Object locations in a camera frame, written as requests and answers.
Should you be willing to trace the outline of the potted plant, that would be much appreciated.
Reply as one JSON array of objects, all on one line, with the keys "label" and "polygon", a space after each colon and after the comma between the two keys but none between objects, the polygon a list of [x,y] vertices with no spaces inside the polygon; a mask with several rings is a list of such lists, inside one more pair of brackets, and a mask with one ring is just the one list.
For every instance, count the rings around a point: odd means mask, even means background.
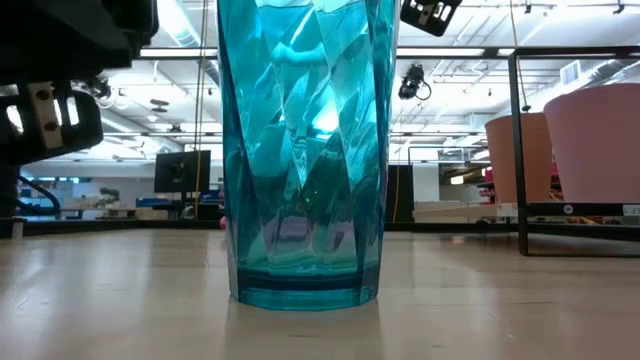
[{"label": "potted plant", "polygon": [[120,191],[117,189],[101,187],[99,193],[100,200],[96,203],[98,207],[108,207],[120,202]]}]

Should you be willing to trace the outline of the pink plastic cup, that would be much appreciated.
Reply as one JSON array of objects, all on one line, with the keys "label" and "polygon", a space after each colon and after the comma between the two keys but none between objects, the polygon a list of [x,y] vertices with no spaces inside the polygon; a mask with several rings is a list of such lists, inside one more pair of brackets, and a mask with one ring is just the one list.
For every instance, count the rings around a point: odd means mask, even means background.
[{"label": "pink plastic cup", "polygon": [[640,83],[576,90],[544,114],[565,201],[640,203]]}]

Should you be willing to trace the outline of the black cabinet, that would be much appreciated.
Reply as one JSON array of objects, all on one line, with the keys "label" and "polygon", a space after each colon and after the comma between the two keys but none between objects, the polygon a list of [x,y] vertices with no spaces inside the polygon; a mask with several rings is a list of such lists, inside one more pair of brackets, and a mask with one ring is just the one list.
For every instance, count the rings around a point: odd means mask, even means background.
[{"label": "black cabinet", "polygon": [[386,223],[411,223],[414,210],[413,169],[409,165],[390,165],[385,210]]}]

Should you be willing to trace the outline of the black metal shelf rack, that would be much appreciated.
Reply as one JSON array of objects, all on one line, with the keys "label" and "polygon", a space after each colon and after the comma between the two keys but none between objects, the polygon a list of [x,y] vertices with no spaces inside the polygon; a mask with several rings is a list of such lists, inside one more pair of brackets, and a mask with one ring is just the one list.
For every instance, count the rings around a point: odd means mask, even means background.
[{"label": "black metal shelf rack", "polygon": [[515,181],[517,194],[518,251],[525,257],[532,255],[529,249],[529,231],[536,234],[592,238],[605,242],[627,242],[640,244],[640,227],[627,226],[570,226],[568,224],[529,224],[530,216],[621,216],[623,203],[530,203],[526,197],[524,152],[522,145],[522,124],[520,101],[524,92],[520,89],[521,58],[574,58],[593,59],[634,59],[640,60],[640,46],[599,46],[599,47],[517,47],[508,55],[511,115],[513,126],[513,146]]}]

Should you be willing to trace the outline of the blue faceted plastic tumbler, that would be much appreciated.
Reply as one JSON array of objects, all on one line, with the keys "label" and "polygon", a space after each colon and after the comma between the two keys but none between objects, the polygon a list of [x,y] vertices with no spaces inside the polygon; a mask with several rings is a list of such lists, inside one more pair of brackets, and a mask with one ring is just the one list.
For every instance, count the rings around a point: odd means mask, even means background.
[{"label": "blue faceted plastic tumbler", "polygon": [[398,0],[217,0],[229,287],[321,311],[377,296]]}]

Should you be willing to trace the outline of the black monitor screen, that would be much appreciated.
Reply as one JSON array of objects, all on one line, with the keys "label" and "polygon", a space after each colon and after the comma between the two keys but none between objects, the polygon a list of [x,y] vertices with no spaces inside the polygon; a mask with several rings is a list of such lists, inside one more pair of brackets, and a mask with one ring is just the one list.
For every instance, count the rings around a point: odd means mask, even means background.
[{"label": "black monitor screen", "polygon": [[210,165],[209,150],[158,154],[155,160],[154,192],[208,191]]}]

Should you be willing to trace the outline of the peach plastic cup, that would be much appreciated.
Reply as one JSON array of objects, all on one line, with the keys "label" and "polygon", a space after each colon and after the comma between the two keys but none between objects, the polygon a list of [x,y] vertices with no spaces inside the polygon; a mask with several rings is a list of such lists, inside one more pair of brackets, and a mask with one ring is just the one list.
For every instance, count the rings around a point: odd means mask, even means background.
[{"label": "peach plastic cup", "polygon": [[[485,124],[498,203],[516,203],[515,153],[511,116]],[[552,179],[552,144],[543,113],[521,114],[526,198],[547,202]]]}]

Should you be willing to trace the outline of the light wooden board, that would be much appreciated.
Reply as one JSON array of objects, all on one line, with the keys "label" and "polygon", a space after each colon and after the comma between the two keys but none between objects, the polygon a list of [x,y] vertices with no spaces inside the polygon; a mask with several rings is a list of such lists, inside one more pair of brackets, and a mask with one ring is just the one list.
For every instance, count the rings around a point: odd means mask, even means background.
[{"label": "light wooden board", "polygon": [[474,202],[416,202],[412,212],[416,223],[478,223],[494,222],[517,216],[515,203],[481,205]]}]

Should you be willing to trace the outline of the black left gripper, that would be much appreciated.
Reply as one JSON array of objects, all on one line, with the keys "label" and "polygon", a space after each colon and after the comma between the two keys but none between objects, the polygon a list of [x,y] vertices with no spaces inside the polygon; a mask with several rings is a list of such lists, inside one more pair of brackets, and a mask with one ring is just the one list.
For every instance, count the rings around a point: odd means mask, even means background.
[{"label": "black left gripper", "polygon": [[158,30],[157,0],[0,0],[0,85],[19,83],[0,94],[0,159],[22,166],[99,144],[93,96],[54,80],[128,68]]}]

